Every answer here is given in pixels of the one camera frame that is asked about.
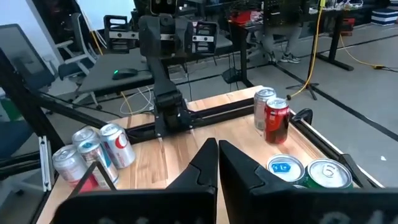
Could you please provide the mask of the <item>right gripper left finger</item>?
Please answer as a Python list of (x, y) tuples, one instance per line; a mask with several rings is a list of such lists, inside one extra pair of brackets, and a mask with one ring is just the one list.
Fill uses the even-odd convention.
[(215, 224), (217, 175), (218, 145), (208, 138), (168, 187), (79, 194), (57, 208), (54, 224)]

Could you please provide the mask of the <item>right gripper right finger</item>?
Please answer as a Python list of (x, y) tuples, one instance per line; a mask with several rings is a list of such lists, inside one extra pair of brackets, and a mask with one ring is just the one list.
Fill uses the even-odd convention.
[(398, 224), (398, 189), (298, 189), (230, 142), (219, 149), (231, 224)]

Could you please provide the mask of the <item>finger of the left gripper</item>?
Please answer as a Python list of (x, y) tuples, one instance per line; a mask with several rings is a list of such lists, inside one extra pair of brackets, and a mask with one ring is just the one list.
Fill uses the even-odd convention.
[(105, 15), (103, 21), (107, 49), (117, 54), (128, 54), (129, 39), (127, 35), (130, 26), (127, 16)]
[(196, 54), (214, 55), (218, 35), (218, 24), (215, 22), (198, 21), (194, 27), (193, 46)]

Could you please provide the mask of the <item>silver can blue tab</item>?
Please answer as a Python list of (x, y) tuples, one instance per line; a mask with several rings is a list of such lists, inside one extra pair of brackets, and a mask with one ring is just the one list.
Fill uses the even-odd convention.
[(118, 170), (114, 166), (106, 149), (101, 145), (101, 141), (99, 139), (85, 140), (78, 145), (77, 149), (88, 166), (90, 166), (94, 161), (100, 162), (112, 183), (116, 184), (118, 182)]
[(267, 170), (286, 182), (299, 185), (305, 174), (303, 164), (288, 154), (272, 156), (267, 161)]

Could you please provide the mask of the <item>green soda can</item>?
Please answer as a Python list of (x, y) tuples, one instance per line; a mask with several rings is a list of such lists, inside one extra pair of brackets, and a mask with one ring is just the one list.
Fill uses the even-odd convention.
[(328, 158), (315, 159), (305, 168), (303, 185), (316, 189), (353, 188), (353, 178), (341, 163)]

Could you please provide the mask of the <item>grey desk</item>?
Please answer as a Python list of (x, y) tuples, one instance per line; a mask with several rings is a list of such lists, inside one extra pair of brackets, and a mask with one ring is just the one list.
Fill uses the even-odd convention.
[[(113, 80), (116, 70), (134, 68), (139, 71), (133, 77)], [(135, 87), (153, 84), (151, 72), (142, 61), (138, 48), (130, 50), (129, 54), (105, 54), (98, 58), (90, 73), (78, 89), (79, 94), (95, 92), (97, 95), (107, 95)]]

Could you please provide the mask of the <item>red storage box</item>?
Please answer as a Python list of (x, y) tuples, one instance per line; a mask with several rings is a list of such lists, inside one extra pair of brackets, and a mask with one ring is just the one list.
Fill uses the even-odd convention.
[(244, 25), (251, 20), (251, 10), (232, 12), (229, 20), (238, 25)]

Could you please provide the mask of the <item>black office desk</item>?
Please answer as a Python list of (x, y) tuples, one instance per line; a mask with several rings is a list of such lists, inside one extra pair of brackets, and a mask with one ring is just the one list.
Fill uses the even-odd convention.
[(253, 87), (253, 84), (248, 80), (248, 65), (247, 65), (248, 42), (246, 40), (246, 37), (250, 32), (258, 31), (262, 27), (262, 24), (250, 20), (244, 25), (238, 25), (232, 23), (229, 19), (228, 19), (228, 24), (229, 24), (229, 33), (231, 41), (233, 43), (233, 47), (235, 50), (239, 51), (240, 71), (241, 71), (240, 82), (242, 82), (248, 88)]
[(353, 71), (354, 68), (351, 65), (345, 64), (335, 59), (336, 52), (338, 48), (338, 42), (340, 40), (341, 28), (343, 25), (343, 16), (347, 13), (347, 11), (329, 11), (327, 12), (328, 16), (335, 16), (335, 26), (333, 29), (332, 41), (330, 44), (329, 55), (324, 56), (322, 53), (311, 53), (311, 59), (320, 59), (324, 62), (332, 64), (336, 67), (342, 68), (346, 71)]

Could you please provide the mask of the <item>black floor box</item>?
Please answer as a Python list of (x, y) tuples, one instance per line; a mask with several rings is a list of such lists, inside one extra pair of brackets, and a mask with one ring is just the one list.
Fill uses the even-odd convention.
[(241, 71), (236, 68), (229, 68), (221, 74), (227, 84), (241, 81)]

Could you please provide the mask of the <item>black table clamp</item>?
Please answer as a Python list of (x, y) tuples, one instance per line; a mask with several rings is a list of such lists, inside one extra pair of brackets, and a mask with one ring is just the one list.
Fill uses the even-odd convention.
[(292, 116), (293, 121), (304, 120), (306, 123), (311, 124), (313, 119), (313, 111), (310, 108), (300, 110), (297, 114)]

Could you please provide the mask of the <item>dark mesh office chair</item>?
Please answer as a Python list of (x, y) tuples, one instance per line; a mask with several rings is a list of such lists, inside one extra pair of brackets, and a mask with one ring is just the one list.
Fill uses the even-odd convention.
[(48, 91), (55, 77), (18, 24), (0, 26), (0, 48), (32, 90)]

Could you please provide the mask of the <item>black tripod stand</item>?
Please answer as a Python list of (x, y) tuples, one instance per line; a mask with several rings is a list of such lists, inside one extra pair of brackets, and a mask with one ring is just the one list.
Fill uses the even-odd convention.
[(318, 13), (317, 13), (317, 24), (316, 24), (316, 31), (315, 31), (315, 35), (313, 36), (313, 42), (312, 42), (312, 52), (311, 52), (311, 61), (308, 67), (308, 74), (307, 74), (307, 79), (305, 81), (305, 83), (301, 86), (301, 88), (299, 90), (297, 90), (295, 93), (293, 93), (292, 95), (287, 95), (287, 100), (290, 101), (293, 97), (295, 97), (296, 95), (298, 95), (299, 93), (301, 93), (304, 90), (308, 90), (310, 93), (313, 92), (311, 85), (310, 85), (310, 80), (312, 78), (312, 74), (313, 74), (313, 69), (315, 66), (315, 58), (316, 58), (316, 53), (317, 53), (317, 48), (318, 48), (318, 36), (319, 36), (319, 26), (320, 26), (320, 19), (322, 16), (322, 11), (323, 8), (325, 7), (325, 2), (326, 0), (319, 0), (318, 1)]

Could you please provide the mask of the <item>striped storage box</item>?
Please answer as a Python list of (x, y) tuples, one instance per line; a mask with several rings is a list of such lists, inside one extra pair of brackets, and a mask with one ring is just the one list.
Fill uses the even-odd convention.
[(375, 9), (371, 13), (371, 23), (380, 26), (394, 25), (398, 20), (398, 10)]

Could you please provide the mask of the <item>black aluminium table frame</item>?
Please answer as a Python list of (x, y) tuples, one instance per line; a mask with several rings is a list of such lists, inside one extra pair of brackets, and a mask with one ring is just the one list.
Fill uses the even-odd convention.
[[(250, 98), (200, 111), (184, 109), (184, 112), (187, 114), (186, 120), (188, 124), (192, 125), (193, 127), (202, 127), (253, 114), (253, 105), (253, 99)], [(54, 102), (52, 108), (55, 109), (55, 112), (58, 114), (97, 129), (102, 128), (107, 124), (105, 121), (96, 119), (92, 116), (63, 106), (56, 102)], [(292, 124), (306, 124), (304, 120), (293, 121), (293, 115), (295, 115), (295, 113), (290, 114), (290, 122)], [(133, 143), (148, 141), (160, 136), (155, 130), (154, 123), (143, 124), (136, 128), (128, 128), (127, 132), (129, 133), (128, 136), (130, 141)], [(376, 188), (381, 186), (375, 180), (371, 180), (370, 177), (366, 176), (364, 171), (355, 171), (354, 169), (357, 168), (357, 165), (354, 166), (345, 163), (345, 166), (348, 167), (348, 169), (352, 172), (353, 180), (360, 187), (364, 188), (366, 186), (371, 186)], [(24, 156), (12, 157), (10, 159), (3, 159), (0, 160), (0, 180), (3, 180), (11, 175), (26, 172), (31, 169), (37, 169), (39, 167), (40, 159), (37, 152), (26, 154)]]

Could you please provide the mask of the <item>silver frame bracket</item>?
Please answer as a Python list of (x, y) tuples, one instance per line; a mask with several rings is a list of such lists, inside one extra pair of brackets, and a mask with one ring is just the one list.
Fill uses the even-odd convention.
[(52, 162), (51, 143), (46, 136), (39, 136), (39, 154), (44, 192), (50, 192), (55, 183), (55, 169)]

